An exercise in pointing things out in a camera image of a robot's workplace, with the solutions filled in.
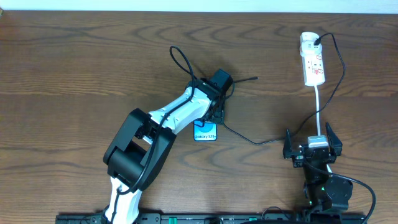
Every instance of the white backdrop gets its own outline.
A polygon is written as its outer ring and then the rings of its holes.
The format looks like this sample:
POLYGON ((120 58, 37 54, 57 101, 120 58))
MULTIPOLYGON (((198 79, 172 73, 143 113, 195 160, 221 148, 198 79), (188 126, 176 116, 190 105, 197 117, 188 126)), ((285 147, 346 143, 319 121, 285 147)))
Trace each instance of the white backdrop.
POLYGON ((0 0, 5 10, 398 13, 398 0, 0 0))

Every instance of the wooden surface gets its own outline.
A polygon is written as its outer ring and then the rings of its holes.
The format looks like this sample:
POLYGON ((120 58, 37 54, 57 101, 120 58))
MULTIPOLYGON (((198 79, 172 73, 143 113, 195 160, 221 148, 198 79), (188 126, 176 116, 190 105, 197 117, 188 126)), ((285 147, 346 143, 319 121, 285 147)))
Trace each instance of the wooden surface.
MULTIPOLYGON (((255 141, 295 129, 314 111, 303 85, 299 37, 333 32, 347 65, 321 121, 343 141, 333 171, 369 184, 369 223, 396 223, 398 206, 398 16, 153 12, 5 12, 0 20, 0 223, 54 223, 109 203, 102 157, 127 114, 176 99, 189 76, 169 56, 178 45, 198 77, 218 68, 239 83, 226 123, 255 141)), ((341 76, 322 42, 322 104, 341 76)), ((164 212, 261 212, 306 205, 303 171, 282 142, 252 146, 223 127, 216 142, 178 134, 140 206, 164 212)), ((315 134, 312 119, 299 134, 315 134)), ((355 185, 349 211, 367 213, 355 185)))

